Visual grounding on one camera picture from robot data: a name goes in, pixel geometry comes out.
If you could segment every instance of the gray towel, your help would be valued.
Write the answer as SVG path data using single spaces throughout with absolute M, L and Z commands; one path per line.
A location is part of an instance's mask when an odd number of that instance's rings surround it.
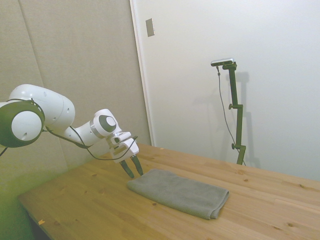
M 151 169 L 127 187 L 157 203 L 203 219 L 216 219 L 229 191 L 219 186 Z

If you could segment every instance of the cable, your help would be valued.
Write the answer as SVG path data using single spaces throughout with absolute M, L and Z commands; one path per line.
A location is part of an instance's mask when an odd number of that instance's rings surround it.
M 78 135 L 78 137 L 80 138 L 82 144 L 83 144 L 84 146 L 86 146 L 85 143 L 84 143 L 84 141 L 83 141 L 82 138 L 80 137 L 79 133 L 78 133 L 72 126 L 70 126 L 70 128 Z M 122 156 L 120 156 L 120 157 L 118 157 L 118 158 L 110 158 L 110 159 L 107 159 L 107 158 L 98 158 L 98 157 L 95 157 L 95 156 L 90 152 L 90 150 L 89 150 L 88 148 L 86 148 L 86 150 L 89 152 L 89 154 L 90 154 L 92 157 L 94 157 L 95 159 L 98 159 L 98 160 L 104 160 L 104 161 L 118 160 L 118 159 L 122 158 L 124 155 L 126 155 L 126 153 L 130 150 L 130 148 L 131 148 L 132 145 L 135 143 L 135 141 L 136 141 L 137 138 L 138 138 L 137 136 L 133 137 L 133 142 L 131 143 L 131 145 L 129 146 L 129 148 L 125 151 L 125 153 L 124 153 Z
M 8 148 L 6 147 L 1 153 L 0 153 L 0 157 L 2 156 L 2 154 L 5 153 L 5 151 L 7 150 Z
M 220 80 L 220 75 L 221 75 L 221 74 L 220 74 L 220 72 L 219 72 L 219 67 L 216 66 L 216 69 L 218 70 L 218 77 L 219 77 L 219 94 L 220 94 L 220 99 L 221 99 L 221 104 L 222 104 L 222 109 L 223 109 L 224 121 L 225 121 L 226 127 L 228 128 L 229 134 L 230 134 L 230 136 L 231 136 L 231 138 L 232 138 L 233 144 L 236 145 L 234 136 L 232 135 L 232 133 L 231 133 L 231 131 L 230 131 L 230 128 L 229 128 L 229 125 L 228 125 L 228 122 L 227 122 L 225 105 L 224 105 L 224 101 L 222 100 L 222 95 L 221 95 L 221 80 Z

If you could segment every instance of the green metal stand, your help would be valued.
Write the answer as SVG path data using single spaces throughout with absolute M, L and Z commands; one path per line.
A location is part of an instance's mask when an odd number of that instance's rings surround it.
M 232 104 L 229 105 L 229 109 L 237 109 L 235 144 L 232 143 L 231 147 L 232 149 L 237 149 L 239 151 L 236 164 L 242 165 L 242 163 L 244 162 L 246 146 L 241 145 L 242 119 L 243 119 L 244 106 L 242 104 L 238 104 L 236 74 L 235 74 L 235 70 L 237 69 L 237 64 L 236 62 L 233 62 L 231 64 L 223 65 L 222 69 L 229 70 L 231 98 L 232 98 Z

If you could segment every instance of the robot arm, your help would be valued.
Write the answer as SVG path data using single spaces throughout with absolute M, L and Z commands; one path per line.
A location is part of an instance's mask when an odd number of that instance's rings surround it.
M 0 147 L 17 148 L 35 142 L 45 127 L 51 134 L 88 149 L 106 139 L 112 160 L 120 163 L 127 174 L 134 175 L 125 162 L 131 158 L 140 175 L 143 174 L 136 154 L 139 148 L 130 132 L 123 132 L 108 109 L 94 114 L 92 120 L 73 128 L 73 103 L 49 89 L 23 84 L 15 88 L 9 101 L 0 102 Z

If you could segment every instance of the wood grain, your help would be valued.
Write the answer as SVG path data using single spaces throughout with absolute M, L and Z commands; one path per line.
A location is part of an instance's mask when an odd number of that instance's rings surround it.
M 229 190 L 205 220 L 126 187 L 119 164 L 92 160 L 19 200 L 55 240 L 319 240 L 320 182 L 139 144 L 144 172 L 163 169 Z M 129 167 L 138 176 L 134 164 Z

